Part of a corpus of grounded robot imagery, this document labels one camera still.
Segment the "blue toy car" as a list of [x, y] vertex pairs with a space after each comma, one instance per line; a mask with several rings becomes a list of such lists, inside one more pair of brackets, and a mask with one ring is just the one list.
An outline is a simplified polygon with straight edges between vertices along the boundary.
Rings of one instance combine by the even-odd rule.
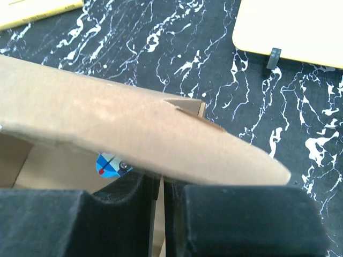
[[96, 161], [96, 171], [103, 178], [118, 178], [133, 167], [118, 156], [107, 153], [99, 153]]

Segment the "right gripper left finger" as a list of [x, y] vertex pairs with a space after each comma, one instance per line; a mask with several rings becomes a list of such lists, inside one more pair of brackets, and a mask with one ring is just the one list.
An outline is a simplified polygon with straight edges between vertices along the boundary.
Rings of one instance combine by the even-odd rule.
[[159, 181], [131, 171], [85, 190], [1, 190], [1, 256], [150, 256]]

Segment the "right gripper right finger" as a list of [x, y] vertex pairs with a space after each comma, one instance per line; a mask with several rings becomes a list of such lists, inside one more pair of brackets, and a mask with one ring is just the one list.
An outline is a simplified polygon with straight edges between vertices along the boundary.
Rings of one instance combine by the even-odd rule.
[[290, 186], [164, 184], [167, 256], [325, 256], [314, 201]]

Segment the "cardboard box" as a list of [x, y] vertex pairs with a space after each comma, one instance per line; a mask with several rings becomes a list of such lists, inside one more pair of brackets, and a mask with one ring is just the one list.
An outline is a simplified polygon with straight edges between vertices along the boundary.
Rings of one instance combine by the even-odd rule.
[[198, 99], [1, 56], [1, 187], [85, 188], [108, 181], [95, 153], [164, 178], [284, 185], [290, 172], [205, 118]]

